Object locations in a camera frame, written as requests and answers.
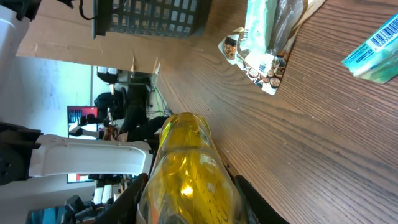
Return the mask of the green Kleenex tissue pack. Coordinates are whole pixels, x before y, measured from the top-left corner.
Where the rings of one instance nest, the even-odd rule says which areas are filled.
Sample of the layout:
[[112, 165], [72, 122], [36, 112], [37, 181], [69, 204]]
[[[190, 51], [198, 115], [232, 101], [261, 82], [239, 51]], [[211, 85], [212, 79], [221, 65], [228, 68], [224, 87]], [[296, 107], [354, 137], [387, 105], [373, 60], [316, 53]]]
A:
[[384, 84], [397, 76], [397, 15], [341, 62], [354, 77], [363, 80]]

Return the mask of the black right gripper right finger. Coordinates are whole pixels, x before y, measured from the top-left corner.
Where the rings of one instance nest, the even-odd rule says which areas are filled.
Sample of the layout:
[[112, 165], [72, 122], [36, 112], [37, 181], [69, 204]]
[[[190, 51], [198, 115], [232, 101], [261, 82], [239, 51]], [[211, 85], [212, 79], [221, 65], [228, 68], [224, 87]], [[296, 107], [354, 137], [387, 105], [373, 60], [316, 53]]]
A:
[[288, 224], [260, 195], [260, 193], [243, 177], [236, 175], [234, 184], [242, 197], [248, 223]]

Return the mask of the clear plastic bottle grey cap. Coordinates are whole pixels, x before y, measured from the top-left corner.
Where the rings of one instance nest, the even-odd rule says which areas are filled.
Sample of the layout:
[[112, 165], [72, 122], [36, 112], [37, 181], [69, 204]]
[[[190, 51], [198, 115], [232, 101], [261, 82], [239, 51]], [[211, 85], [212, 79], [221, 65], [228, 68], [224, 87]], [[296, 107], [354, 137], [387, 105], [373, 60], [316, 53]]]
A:
[[203, 117], [170, 116], [149, 181], [137, 205], [137, 223], [247, 223], [248, 216]]

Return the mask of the mint green wipes pack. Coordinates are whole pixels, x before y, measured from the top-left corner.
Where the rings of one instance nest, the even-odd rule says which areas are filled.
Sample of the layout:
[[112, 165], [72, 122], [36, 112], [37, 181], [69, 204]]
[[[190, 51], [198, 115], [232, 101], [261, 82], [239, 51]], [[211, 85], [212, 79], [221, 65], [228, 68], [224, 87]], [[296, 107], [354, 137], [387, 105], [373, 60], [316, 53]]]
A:
[[243, 59], [276, 53], [272, 33], [278, 5], [279, 0], [248, 0], [244, 33], [239, 45]]

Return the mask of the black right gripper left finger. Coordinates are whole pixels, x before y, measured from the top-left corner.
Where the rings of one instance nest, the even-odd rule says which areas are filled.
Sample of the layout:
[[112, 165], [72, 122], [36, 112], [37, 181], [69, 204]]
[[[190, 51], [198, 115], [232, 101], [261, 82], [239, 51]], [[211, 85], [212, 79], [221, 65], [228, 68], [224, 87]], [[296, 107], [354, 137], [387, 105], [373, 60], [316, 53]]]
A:
[[137, 204], [141, 199], [142, 192], [148, 180], [149, 177], [147, 174], [138, 175], [112, 206], [94, 221], [94, 224], [135, 223]]

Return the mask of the brown patterned snack bag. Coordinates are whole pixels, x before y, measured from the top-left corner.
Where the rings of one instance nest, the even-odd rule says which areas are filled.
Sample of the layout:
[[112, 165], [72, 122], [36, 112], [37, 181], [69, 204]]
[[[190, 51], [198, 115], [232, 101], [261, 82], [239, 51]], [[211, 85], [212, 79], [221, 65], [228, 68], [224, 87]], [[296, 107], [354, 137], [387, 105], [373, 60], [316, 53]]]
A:
[[236, 65], [263, 92], [275, 95], [284, 76], [289, 53], [302, 24], [314, 14], [325, 0], [279, 0], [272, 39], [275, 54], [250, 57], [245, 60], [240, 52], [244, 27], [233, 31], [219, 44], [220, 52], [231, 65]]

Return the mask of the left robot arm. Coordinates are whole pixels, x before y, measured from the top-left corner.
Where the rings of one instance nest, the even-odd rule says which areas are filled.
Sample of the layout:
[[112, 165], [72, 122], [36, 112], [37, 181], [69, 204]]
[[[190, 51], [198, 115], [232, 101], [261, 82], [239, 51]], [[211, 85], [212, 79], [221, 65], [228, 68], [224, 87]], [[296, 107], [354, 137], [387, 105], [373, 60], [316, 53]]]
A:
[[[1, 1], [1, 83], [39, 1]], [[150, 174], [155, 151], [146, 142], [95, 141], [43, 134], [1, 123], [1, 185], [60, 174]]]

